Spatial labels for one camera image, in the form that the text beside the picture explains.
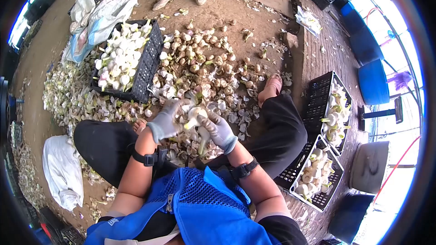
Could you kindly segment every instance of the crate of garlic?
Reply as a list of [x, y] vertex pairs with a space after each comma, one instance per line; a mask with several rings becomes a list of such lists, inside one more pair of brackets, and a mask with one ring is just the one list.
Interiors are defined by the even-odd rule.
[[163, 38], [157, 20], [118, 23], [95, 60], [91, 89], [122, 100], [148, 102]]
[[309, 139], [300, 155], [274, 181], [311, 207], [323, 212], [332, 199], [344, 169], [323, 136]]
[[330, 71], [309, 83], [304, 126], [308, 133], [323, 134], [334, 146], [335, 155], [342, 155], [350, 122], [352, 98], [337, 76]]

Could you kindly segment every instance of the purple cloth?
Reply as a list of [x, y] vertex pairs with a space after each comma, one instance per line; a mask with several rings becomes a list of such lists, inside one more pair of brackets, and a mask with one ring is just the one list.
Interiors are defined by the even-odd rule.
[[388, 83], [395, 82], [395, 90], [399, 91], [407, 87], [407, 84], [411, 81], [411, 74], [409, 71], [401, 73], [395, 73], [394, 76], [388, 79]]

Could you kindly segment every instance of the red hose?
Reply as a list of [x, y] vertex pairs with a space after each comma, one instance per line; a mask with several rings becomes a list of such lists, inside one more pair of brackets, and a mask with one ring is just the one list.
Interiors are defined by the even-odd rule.
[[381, 14], [383, 14], [383, 12], [381, 11], [381, 9], [374, 7], [372, 9], [369, 10], [368, 15], [366, 16], [366, 25], [368, 26], [368, 16], [371, 14], [372, 10], [379, 10], [381, 12]]
[[403, 156], [401, 156], [400, 160], [398, 161], [398, 163], [394, 166], [394, 169], [391, 171], [391, 173], [389, 174], [389, 176], [386, 178], [386, 180], [384, 181], [382, 187], [380, 188], [379, 192], [377, 193], [377, 195], [375, 196], [374, 202], [372, 203], [372, 205], [375, 204], [375, 201], [377, 200], [377, 198], [379, 197], [382, 189], [384, 188], [384, 185], [386, 184], [386, 182], [389, 180], [389, 178], [391, 177], [392, 173], [394, 173], [394, 170], [398, 167], [398, 165], [400, 164], [401, 160], [404, 158], [404, 156], [406, 155], [406, 153], [410, 150], [410, 148], [413, 146], [413, 144], [415, 142], [417, 142], [418, 139], [420, 139], [421, 136], [418, 136], [417, 139], [415, 139], [410, 146], [407, 148], [406, 152], [403, 154]]

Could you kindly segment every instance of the black pants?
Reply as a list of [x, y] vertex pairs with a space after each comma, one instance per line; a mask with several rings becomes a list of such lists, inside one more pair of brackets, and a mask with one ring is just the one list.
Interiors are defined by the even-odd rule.
[[[307, 133], [291, 96], [280, 95], [267, 99], [260, 114], [265, 120], [265, 131], [256, 140], [245, 144], [247, 150], [271, 178], [289, 166], [307, 143]], [[81, 121], [74, 131], [74, 144], [86, 162], [107, 182], [118, 187], [129, 161], [127, 146], [135, 143], [138, 135], [128, 122]], [[228, 165], [225, 155], [208, 163], [212, 169]], [[166, 174], [177, 168], [166, 161]]]

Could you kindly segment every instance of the glove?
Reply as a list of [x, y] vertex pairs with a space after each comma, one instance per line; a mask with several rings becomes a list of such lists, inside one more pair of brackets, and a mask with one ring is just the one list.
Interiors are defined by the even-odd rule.
[[211, 134], [212, 141], [224, 150], [225, 155], [235, 148], [238, 137], [233, 134], [232, 128], [224, 118], [208, 111], [208, 118], [198, 115], [197, 121]]
[[189, 99], [168, 100], [162, 111], [152, 121], [147, 122], [146, 127], [150, 127], [156, 144], [164, 138], [176, 136], [183, 129], [182, 125], [175, 123], [175, 116], [183, 113], [182, 106], [191, 103]]

